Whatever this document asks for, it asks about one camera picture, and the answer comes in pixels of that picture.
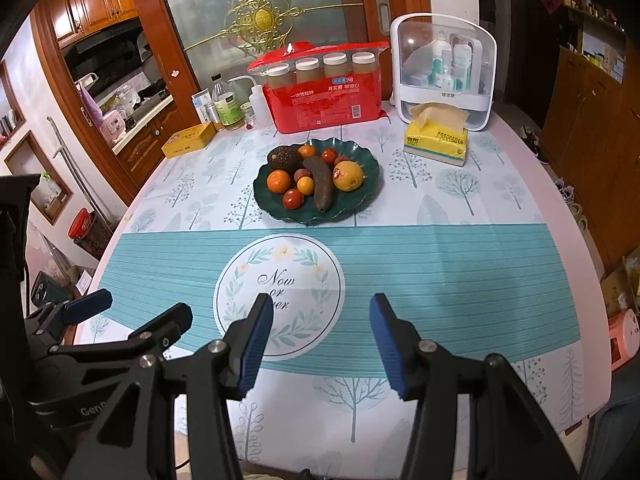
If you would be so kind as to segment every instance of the plastic cup lid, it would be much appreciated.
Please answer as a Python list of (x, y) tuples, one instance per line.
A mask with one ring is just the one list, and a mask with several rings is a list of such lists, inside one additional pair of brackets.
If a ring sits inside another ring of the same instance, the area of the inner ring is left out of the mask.
[(296, 70), (314, 70), (320, 66), (317, 57), (303, 57), (296, 61)]
[(279, 75), (286, 74), (289, 71), (289, 65), (287, 63), (276, 63), (271, 65), (266, 74), (270, 77), (277, 77)]
[(375, 62), (376, 55), (373, 52), (356, 52), (352, 59), (354, 63), (366, 65)]
[(332, 52), (322, 58), (325, 65), (341, 65), (347, 62), (347, 55), (344, 52)]

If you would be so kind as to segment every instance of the pink appliance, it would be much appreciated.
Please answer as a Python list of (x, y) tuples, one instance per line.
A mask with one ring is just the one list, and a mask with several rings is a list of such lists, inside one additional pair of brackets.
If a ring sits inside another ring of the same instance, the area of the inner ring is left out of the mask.
[(100, 133), (107, 139), (107, 142), (111, 146), (113, 141), (117, 139), (120, 134), (125, 130), (124, 119), (117, 110), (111, 110), (102, 117), (102, 126), (100, 126)]

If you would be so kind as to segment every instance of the white bottle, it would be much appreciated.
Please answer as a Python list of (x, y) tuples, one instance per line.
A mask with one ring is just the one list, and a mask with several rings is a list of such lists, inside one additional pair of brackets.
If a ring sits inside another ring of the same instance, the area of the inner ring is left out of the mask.
[(472, 59), (473, 50), (468, 43), (458, 43), (453, 47), (453, 77), (456, 90), (469, 92)]
[(255, 85), (251, 88), (249, 102), (255, 113), (255, 127), (267, 128), (271, 126), (273, 124), (273, 117), (271, 116), (267, 99), (264, 96), (262, 85)]
[(452, 91), (454, 89), (453, 67), (452, 67), (451, 47), (442, 51), (442, 63), (440, 73), (436, 76), (436, 87), (442, 90)]

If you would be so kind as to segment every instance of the kitchen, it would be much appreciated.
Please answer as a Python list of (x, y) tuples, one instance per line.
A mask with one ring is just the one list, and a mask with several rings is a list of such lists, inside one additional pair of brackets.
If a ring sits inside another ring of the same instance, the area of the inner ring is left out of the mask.
[[(55, 84), (75, 85), (89, 141), (108, 147), (112, 155), (104, 156), (104, 163), (139, 189), (164, 158), (162, 145), (185, 126), (133, 0), (46, 0), (44, 5), (68, 70), (66, 80), (60, 74)], [(49, 60), (58, 53), (44, 54)]]

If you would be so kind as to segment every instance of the green plate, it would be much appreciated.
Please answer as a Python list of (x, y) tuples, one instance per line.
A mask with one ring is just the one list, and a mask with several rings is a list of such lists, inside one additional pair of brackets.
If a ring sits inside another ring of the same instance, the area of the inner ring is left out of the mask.
[[(318, 155), (327, 148), (333, 148), (338, 155), (345, 155), (349, 160), (357, 162), (364, 173), (364, 182), (358, 189), (345, 193), (334, 189), (334, 204), (329, 211), (321, 213), (314, 205), (313, 196), (305, 198), (305, 203), (298, 209), (286, 209), (282, 205), (282, 195), (272, 193), (267, 189), (267, 177), (273, 171), (265, 164), (258, 171), (258, 177), (254, 180), (254, 198), (258, 207), (269, 213), (276, 220), (285, 222), (298, 222), (300, 224), (316, 224), (336, 220), (353, 213), (363, 202), (373, 196), (378, 185), (380, 168), (376, 158), (367, 148), (358, 146), (352, 140), (309, 140), (309, 144), (315, 147)], [(296, 149), (300, 144), (292, 144)]]

